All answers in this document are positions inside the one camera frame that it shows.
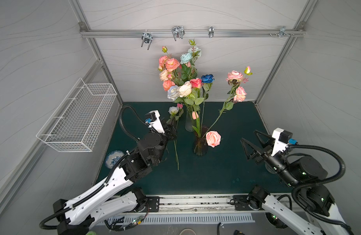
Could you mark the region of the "red ribbed glass vase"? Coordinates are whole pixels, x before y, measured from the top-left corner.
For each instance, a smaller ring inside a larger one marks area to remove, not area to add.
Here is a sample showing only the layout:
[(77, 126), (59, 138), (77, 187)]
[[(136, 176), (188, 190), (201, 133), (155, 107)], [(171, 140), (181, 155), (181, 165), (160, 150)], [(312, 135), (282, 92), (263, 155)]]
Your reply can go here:
[(207, 144), (207, 139), (206, 139), (206, 134), (209, 131), (209, 128), (207, 126), (202, 126), (201, 127), (201, 134), (198, 134), (198, 132), (196, 131), (196, 127), (192, 126), (193, 130), (194, 130), (194, 134), (196, 137), (196, 140), (193, 143), (193, 152), (194, 154), (196, 154), (197, 156), (203, 156), (208, 152), (209, 146)]

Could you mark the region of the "cream rose stem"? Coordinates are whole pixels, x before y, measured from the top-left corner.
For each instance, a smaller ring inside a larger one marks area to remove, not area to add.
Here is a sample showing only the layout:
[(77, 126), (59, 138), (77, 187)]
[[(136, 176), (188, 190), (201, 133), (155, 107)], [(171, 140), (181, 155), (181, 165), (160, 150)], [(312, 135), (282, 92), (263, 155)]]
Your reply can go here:
[(191, 111), (191, 104), (192, 101), (189, 98), (189, 95), (191, 94), (192, 88), (190, 81), (185, 82), (182, 86), (179, 87), (179, 93), (180, 93), (180, 100), (183, 104), (186, 105), (186, 109), (188, 111)]

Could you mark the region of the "pale blue flower stem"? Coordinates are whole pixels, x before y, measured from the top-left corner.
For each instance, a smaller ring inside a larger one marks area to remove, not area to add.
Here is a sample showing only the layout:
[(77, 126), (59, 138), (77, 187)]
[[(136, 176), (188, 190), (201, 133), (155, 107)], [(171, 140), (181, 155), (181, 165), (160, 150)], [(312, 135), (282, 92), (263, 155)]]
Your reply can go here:
[(180, 56), (180, 79), (182, 82), (197, 78), (198, 72), (195, 64), (202, 54), (201, 49), (197, 47), (194, 39), (191, 39), (188, 42), (190, 48), (186, 53)]

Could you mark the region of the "deep pink red rose stem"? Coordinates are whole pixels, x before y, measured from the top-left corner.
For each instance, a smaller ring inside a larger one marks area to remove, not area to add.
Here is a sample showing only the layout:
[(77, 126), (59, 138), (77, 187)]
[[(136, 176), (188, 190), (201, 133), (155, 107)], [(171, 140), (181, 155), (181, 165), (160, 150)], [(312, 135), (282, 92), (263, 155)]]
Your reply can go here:
[(191, 84), (191, 94), (189, 98), (192, 101), (191, 104), (191, 118), (195, 121), (195, 124), (192, 126), (194, 131), (197, 134), (197, 137), (201, 137), (201, 108), (200, 105), (204, 101), (202, 87), (203, 83), (200, 78), (195, 78), (190, 80)]

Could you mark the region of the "white blue rose stem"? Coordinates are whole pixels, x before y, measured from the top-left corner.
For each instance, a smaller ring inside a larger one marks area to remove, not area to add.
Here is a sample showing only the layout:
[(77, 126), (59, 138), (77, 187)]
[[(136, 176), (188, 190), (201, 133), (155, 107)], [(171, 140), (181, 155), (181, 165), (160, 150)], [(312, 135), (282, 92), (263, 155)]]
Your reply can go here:
[[(176, 129), (178, 130), (179, 120), (184, 113), (183, 108), (179, 109), (177, 107), (177, 105), (172, 106), (169, 108), (168, 112), (170, 114), (170, 119), (167, 121), (167, 124), (171, 124), (171, 125), (175, 126)], [(178, 150), (177, 150), (177, 140), (173, 140), (173, 143), (174, 143), (174, 151), (175, 151), (175, 160), (177, 163), (177, 170), (179, 170), (180, 165), (179, 165), (179, 156), (178, 156)]]

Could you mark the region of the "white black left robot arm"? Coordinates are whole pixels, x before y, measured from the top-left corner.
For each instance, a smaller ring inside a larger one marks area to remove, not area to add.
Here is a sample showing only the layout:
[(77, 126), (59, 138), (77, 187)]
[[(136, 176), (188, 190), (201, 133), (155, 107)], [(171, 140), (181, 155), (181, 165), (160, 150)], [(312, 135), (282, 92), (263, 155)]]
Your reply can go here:
[(118, 198), (113, 196), (147, 176), (162, 161), (168, 142), (177, 137), (177, 125), (174, 117), (165, 121), (159, 111), (150, 111), (144, 119), (139, 119), (149, 132), (137, 138), (124, 125), (126, 109), (131, 109), (137, 118), (139, 115), (132, 106), (124, 105), (118, 116), (121, 129), (136, 142), (136, 147), (124, 154), (108, 176), (92, 188), (73, 199), (56, 201), (54, 213), (39, 223), (40, 229), (56, 230), (59, 235), (86, 235), (116, 214), (139, 212), (148, 207), (148, 198), (141, 188)]

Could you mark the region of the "clear glass vase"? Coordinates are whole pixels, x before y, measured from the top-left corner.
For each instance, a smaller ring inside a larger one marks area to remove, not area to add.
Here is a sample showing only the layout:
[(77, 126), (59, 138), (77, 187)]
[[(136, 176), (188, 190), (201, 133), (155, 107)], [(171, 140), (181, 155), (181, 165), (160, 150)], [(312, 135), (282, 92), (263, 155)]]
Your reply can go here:
[(187, 110), (186, 121), (185, 121), (185, 130), (188, 132), (194, 132), (193, 126), (196, 126), (196, 120), (192, 118), (192, 112)]

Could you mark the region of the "pink rose stem with bud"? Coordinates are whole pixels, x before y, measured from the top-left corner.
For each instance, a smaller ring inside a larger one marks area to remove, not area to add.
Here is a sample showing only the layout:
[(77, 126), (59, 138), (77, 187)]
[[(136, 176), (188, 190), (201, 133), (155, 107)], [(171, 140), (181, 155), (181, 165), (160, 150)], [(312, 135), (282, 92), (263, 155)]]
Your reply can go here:
[(207, 130), (207, 132), (211, 131), (212, 127), (218, 122), (224, 112), (231, 110), (236, 103), (245, 101), (247, 92), (241, 86), (241, 84), (248, 82), (249, 76), (252, 74), (253, 73), (250, 66), (247, 66), (243, 72), (233, 70), (228, 73), (226, 78), (227, 83), (230, 85), (230, 91), (227, 93), (228, 98), (224, 101), (223, 106), (219, 111), (218, 117)]

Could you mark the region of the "dark blue rose stem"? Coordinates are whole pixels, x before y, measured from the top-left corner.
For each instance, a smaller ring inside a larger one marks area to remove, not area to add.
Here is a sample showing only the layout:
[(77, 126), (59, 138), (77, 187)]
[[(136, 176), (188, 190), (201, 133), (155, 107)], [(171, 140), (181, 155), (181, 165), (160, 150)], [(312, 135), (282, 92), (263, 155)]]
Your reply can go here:
[(202, 126), (203, 121), (204, 121), (204, 112), (205, 112), (205, 106), (206, 106), (205, 102), (209, 97), (209, 92), (210, 92), (211, 87), (214, 82), (214, 76), (212, 74), (206, 74), (201, 77), (201, 80), (203, 83), (202, 89), (203, 89), (203, 98), (204, 98), (204, 101), (202, 102), (203, 106), (202, 106), (202, 111), (201, 111), (201, 114), (202, 114), (201, 126)]

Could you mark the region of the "peach multi-bloom rose stem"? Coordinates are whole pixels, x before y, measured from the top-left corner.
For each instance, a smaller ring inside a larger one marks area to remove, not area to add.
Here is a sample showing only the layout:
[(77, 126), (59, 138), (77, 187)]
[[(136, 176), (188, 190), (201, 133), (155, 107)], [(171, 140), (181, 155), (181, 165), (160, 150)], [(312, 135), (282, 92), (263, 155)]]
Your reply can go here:
[(165, 91), (168, 91), (172, 86), (175, 86), (174, 73), (169, 72), (168, 70), (163, 70), (160, 73), (160, 80), (162, 81), (162, 86)]

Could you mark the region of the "large light pink rose stem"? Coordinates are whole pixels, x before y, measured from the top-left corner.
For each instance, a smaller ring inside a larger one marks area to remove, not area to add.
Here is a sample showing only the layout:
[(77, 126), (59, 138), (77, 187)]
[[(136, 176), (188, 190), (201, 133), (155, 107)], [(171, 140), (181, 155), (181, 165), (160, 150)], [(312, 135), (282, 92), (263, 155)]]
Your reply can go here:
[(217, 131), (209, 131), (206, 133), (206, 141), (208, 146), (216, 147), (221, 142), (221, 135)]

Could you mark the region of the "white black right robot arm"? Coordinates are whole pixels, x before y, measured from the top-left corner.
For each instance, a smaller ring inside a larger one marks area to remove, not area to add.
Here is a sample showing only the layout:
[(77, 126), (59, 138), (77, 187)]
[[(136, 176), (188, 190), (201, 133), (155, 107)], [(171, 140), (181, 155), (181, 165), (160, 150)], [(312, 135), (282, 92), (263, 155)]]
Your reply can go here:
[[(279, 229), (290, 228), (298, 235), (351, 235), (352, 228), (342, 218), (334, 197), (326, 184), (342, 178), (346, 172), (343, 159), (320, 146), (300, 145), (289, 131), (277, 128), (271, 136), (255, 131), (261, 146), (240, 140), (248, 160), (265, 163), (275, 175), (292, 188), (290, 195), (274, 196), (256, 185), (247, 196), (234, 196), (230, 204), (237, 211), (250, 208), (264, 210), (267, 220)], [(311, 155), (292, 153), (293, 149), (308, 149), (333, 157), (339, 169), (329, 177), (327, 171)], [(299, 159), (289, 162), (289, 157)]]

